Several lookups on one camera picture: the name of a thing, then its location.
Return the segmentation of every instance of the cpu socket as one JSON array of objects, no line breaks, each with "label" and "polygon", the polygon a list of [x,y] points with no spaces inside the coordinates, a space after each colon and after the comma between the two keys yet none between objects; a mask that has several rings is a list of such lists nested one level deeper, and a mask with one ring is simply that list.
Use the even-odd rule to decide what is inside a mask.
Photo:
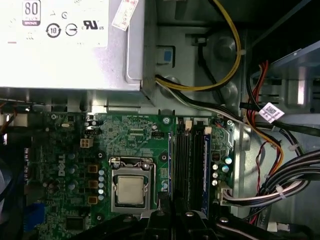
[{"label": "cpu socket", "polygon": [[154,163],[119,164],[112,169],[111,212],[140,215],[151,206]]}]

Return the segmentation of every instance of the barcode sticker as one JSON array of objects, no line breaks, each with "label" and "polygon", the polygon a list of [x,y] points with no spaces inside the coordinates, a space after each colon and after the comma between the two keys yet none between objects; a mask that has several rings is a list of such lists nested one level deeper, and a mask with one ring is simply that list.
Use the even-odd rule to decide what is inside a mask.
[{"label": "barcode sticker", "polygon": [[271,102],[268,102],[260,111],[259,114],[263,117],[268,123],[272,123],[275,120],[281,118],[285,113],[273,105]]},{"label": "barcode sticker", "polygon": [[137,5],[138,0],[122,0],[112,21],[112,26],[126,31]]}]

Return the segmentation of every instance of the yellow cable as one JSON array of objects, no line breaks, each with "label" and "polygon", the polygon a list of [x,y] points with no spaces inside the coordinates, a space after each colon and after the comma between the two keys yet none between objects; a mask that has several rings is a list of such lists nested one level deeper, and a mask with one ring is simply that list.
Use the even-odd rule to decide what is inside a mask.
[{"label": "yellow cable", "polygon": [[208,86],[180,86],[180,85],[177,85],[174,83],[163,81],[163,80],[156,77],[156,80],[159,83],[161,83],[162,85],[166,86],[167,88],[175,89],[175,90],[179,90],[179,91],[201,91],[201,90],[207,90],[207,89],[214,88],[214,87],[219,87],[219,86],[223,85],[225,82],[229,81],[233,77],[233,75],[236,73],[236,71],[238,70],[238,67],[240,65],[240,60],[241,60],[241,53],[240,53],[241,42],[240,42],[240,37],[239,37],[238,31],[237,31],[236,26],[234,25],[231,17],[227,13],[227,11],[224,9],[224,7],[221,5],[221,3],[218,0],[212,0],[212,1],[216,4],[216,6],[221,11],[226,22],[230,26],[230,29],[231,29],[232,34],[234,36],[235,46],[236,46],[236,58],[235,58],[234,64],[233,64],[230,72],[218,83],[213,84],[213,85],[208,85]]},{"label": "yellow cable", "polygon": [[282,150],[281,146],[279,146],[278,144],[276,144],[273,140],[271,140],[269,137],[267,137],[266,135],[263,135],[262,133],[260,133],[259,131],[256,130],[256,128],[254,126],[252,126],[252,124],[248,121],[248,116],[247,116],[247,111],[244,112],[244,117],[246,120],[246,123],[252,128],[252,130],[258,134],[260,137],[262,137],[263,139],[265,139],[266,141],[268,141],[269,143],[273,144],[274,146],[276,146],[276,148],[280,151],[280,159],[278,161],[278,163],[276,164],[274,170],[271,172],[272,174],[281,166],[282,162],[284,161],[284,151]]}]

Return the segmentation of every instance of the motherboard connector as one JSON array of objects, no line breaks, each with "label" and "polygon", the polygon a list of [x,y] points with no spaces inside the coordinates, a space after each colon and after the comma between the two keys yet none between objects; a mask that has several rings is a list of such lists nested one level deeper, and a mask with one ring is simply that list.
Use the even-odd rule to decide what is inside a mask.
[{"label": "motherboard connector", "polygon": [[94,145],[93,138],[81,138],[80,139],[80,148],[89,149]]},{"label": "motherboard connector", "polygon": [[191,128],[192,128],[192,121],[191,120],[185,121],[185,128],[184,129],[186,131],[190,132]]},{"label": "motherboard connector", "polygon": [[222,181],[219,183],[217,186],[217,191],[216,191],[216,198],[219,201],[220,206],[229,206],[230,204],[224,200],[224,191],[229,191],[229,193],[232,194],[232,189],[229,187],[226,182]]},{"label": "motherboard connector", "polygon": [[212,132],[212,127],[211,126],[206,126],[204,128],[204,135],[210,135]]}]

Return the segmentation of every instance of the dell logo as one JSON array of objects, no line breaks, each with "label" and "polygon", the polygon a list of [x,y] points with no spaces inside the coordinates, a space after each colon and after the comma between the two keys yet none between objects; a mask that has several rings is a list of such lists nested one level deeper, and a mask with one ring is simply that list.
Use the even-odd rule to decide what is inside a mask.
[{"label": "dell logo", "polygon": [[83,21],[83,25],[85,26],[85,29],[86,30],[103,30],[105,29],[104,26],[100,26],[98,27],[98,24],[97,24],[97,21],[93,20],[93,21],[90,21],[90,20],[85,20]]},{"label": "dell logo", "polygon": [[59,165],[58,165],[58,176],[59,177],[64,177],[66,175],[65,163],[66,163],[66,155],[65,154],[59,155]]}]

